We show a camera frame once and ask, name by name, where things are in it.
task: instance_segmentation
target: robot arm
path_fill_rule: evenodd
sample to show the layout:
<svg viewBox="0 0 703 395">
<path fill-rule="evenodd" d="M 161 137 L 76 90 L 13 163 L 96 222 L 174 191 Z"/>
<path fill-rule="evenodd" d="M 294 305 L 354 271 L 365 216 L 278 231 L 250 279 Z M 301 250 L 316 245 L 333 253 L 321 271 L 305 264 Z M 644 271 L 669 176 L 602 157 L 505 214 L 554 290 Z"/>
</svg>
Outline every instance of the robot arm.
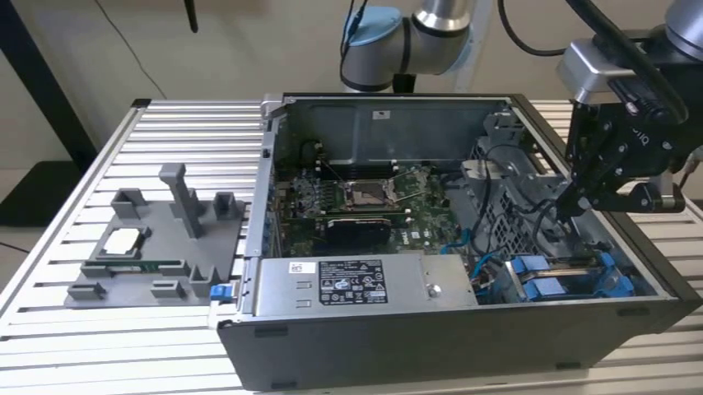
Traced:
<svg viewBox="0 0 703 395">
<path fill-rule="evenodd" d="M 346 89 L 377 92 L 393 75 L 445 72 L 468 39 L 468 7 L 466 0 L 425 0 L 401 18 L 392 7 L 362 5 L 345 27 L 338 76 Z"/>
<path fill-rule="evenodd" d="M 593 27 L 593 16 L 578 15 Z M 644 34 L 625 36 L 600 12 L 596 19 L 596 36 L 570 43 L 557 68 L 574 108 L 565 152 L 570 183 L 556 210 L 561 218 L 589 207 L 681 211 L 670 174 L 703 144 L 703 2 L 677 0 L 666 25 Z M 618 192 L 629 182 L 637 183 Z"/>
</svg>

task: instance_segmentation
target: floor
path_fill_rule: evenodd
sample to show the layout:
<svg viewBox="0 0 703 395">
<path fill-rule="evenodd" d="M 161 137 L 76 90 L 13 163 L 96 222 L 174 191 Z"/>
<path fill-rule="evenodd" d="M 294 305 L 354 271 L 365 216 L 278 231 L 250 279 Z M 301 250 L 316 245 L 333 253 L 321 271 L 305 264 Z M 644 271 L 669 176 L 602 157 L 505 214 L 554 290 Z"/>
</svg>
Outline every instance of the floor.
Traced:
<svg viewBox="0 0 703 395">
<path fill-rule="evenodd" d="M 0 170 L 0 201 L 19 182 L 26 170 Z M 0 241 L 21 249 L 31 249 L 43 232 L 42 228 L 9 228 L 0 226 Z M 0 291 L 21 265 L 26 254 L 0 245 Z"/>
</svg>

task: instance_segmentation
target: aluminum extrusion table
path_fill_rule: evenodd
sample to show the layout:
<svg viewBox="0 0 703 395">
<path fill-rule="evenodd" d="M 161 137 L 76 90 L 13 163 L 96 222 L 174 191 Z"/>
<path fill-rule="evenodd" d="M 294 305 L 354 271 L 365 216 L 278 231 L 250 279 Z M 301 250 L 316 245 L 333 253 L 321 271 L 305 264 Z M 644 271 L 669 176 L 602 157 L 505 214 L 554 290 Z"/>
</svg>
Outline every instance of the aluminum extrusion table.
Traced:
<svg viewBox="0 0 703 395">
<path fill-rule="evenodd" d="M 184 162 L 201 199 L 232 191 L 250 200 L 258 102 L 153 101 L 130 109 L 61 212 L 0 295 L 0 395 L 54 393 L 248 394 L 208 329 L 208 307 L 69 310 L 77 278 L 105 229 L 118 188 L 169 198 L 160 165 Z M 560 136 L 565 101 L 533 101 Z M 644 233 L 703 294 L 703 213 L 633 215 Z M 238 252 L 244 250 L 245 228 Z M 237 260 L 234 271 L 241 270 Z M 306 393 L 703 393 L 703 310 L 665 333 L 630 339 L 589 370 L 338 388 Z"/>
</svg>

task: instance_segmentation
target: wall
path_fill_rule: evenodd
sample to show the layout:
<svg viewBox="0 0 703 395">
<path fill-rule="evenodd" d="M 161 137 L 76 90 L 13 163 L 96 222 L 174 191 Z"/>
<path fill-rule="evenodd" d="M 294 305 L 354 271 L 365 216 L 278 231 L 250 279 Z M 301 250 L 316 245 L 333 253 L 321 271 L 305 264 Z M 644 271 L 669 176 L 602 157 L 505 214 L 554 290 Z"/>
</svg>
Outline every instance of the wall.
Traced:
<svg viewBox="0 0 703 395">
<path fill-rule="evenodd" d="M 67 159 L 63 146 L 2 53 L 0 87 L 0 170 L 29 169 L 41 160 Z"/>
<path fill-rule="evenodd" d="M 169 99 L 256 99 L 265 92 L 338 91 L 342 0 L 197 0 L 189 32 L 178 0 L 101 0 Z M 416 1 L 369 4 L 398 7 Z M 21 0 L 17 11 L 86 129 L 104 142 L 137 97 L 158 98 L 93 0 Z M 434 77 L 425 90 L 449 91 Z"/>
</svg>

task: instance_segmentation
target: blue cable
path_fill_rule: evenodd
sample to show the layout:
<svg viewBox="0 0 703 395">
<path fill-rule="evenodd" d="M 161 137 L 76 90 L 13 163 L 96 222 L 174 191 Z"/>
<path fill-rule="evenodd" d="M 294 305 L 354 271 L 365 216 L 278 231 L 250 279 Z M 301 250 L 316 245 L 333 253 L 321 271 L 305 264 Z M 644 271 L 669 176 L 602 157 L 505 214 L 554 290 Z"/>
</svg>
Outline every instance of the blue cable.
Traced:
<svg viewBox="0 0 703 395">
<path fill-rule="evenodd" d="M 461 242 L 460 243 L 448 243 L 440 250 L 438 253 L 441 255 L 446 255 L 449 253 L 449 249 L 453 249 L 454 247 L 462 247 L 465 244 L 469 243 L 469 230 L 462 229 L 461 230 Z"/>
<path fill-rule="evenodd" d="M 485 255 L 482 255 L 481 259 L 478 259 L 476 267 L 473 268 L 473 272 L 470 273 L 470 278 L 477 277 L 482 264 L 490 259 L 492 256 L 493 253 L 486 253 Z"/>
</svg>

